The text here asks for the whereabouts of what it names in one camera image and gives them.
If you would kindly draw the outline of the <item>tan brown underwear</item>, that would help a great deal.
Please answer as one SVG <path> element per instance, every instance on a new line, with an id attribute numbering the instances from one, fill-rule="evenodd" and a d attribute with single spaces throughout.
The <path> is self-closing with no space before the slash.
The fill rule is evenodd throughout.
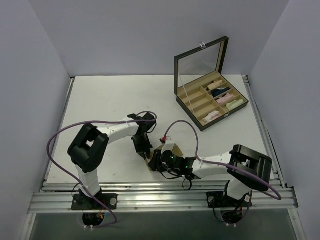
<path id="1" fill-rule="evenodd" d="M 146 165 L 147 165 L 147 167 L 148 167 L 148 169 L 150 170 L 150 160 L 151 160 L 151 158 L 152 158 L 152 156 L 153 156 L 153 152 L 154 151 L 161 151 L 162 150 L 162 148 L 163 148 L 163 144 L 162 145 L 160 145 L 158 148 L 156 148 L 156 149 L 154 149 L 151 153 L 150 153 L 150 156 L 149 156 L 149 158 L 147 158 L 146 160 L 145 160 L 145 163 L 146 163 Z M 177 155 L 178 157 L 182 157 L 184 154 L 183 154 L 183 152 L 181 151 L 181 149 L 179 148 L 179 146 L 178 145 L 174 145 L 174 148 L 173 148 L 173 151 L 172 151 L 175 155 Z"/>

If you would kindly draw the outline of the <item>white underwear pink trim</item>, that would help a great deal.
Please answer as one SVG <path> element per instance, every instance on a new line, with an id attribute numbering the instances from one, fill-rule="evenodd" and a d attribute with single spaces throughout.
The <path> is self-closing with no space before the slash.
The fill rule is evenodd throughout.
<path id="1" fill-rule="evenodd" d="M 219 117 L 220 117 L 220 112 L 215 110 L 215 111 L 210 112 L 206 117 L 204 117 L 201 120 L 201 122 L 203 124 L 208 124 L 208 123 L 212 122 L 213 120 L 216 120 Z"/>

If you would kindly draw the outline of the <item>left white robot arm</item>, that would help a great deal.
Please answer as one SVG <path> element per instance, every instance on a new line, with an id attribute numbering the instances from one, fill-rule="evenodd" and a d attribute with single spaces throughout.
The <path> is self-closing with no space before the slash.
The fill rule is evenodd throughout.
<path id="1" fill-rule="evenodd" d="M 107 146 L 130 137 L 136 153 L 147 159 L 153 148 L 148 134 L 156 124 L 156 117 L 150 112 L 145 112 L 144 116 L 129 114 L 120 122 L 107 123 L 103 127 L 92 123 L 83 125 L 69 146 L 67 154 L 76 166 L 81 181 L 80 193 L 84 195 L 82 202 L 88 209 L 95 210 L 101 203 L 97 169 L 104 158 Z"/>

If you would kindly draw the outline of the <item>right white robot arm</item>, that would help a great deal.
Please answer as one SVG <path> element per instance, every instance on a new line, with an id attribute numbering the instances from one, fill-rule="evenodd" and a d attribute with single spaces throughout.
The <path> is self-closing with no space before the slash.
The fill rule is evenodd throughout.
<path id="1" fill-rule="evenodd" d="M 174 143 L 162 145 L 146 161 L 148 168 L 161 174 L 167 172 L 172 180 L 183 178 L 190 184 L 211 176 L 229 175 L 222 200 L 230 207 L 252 190 L 270 189 L 272 159 L 246 146 L 237 144 L 231 151 L 201 160 L 195 156 L 184 157 L 177 150 L 179 147 Z"/>

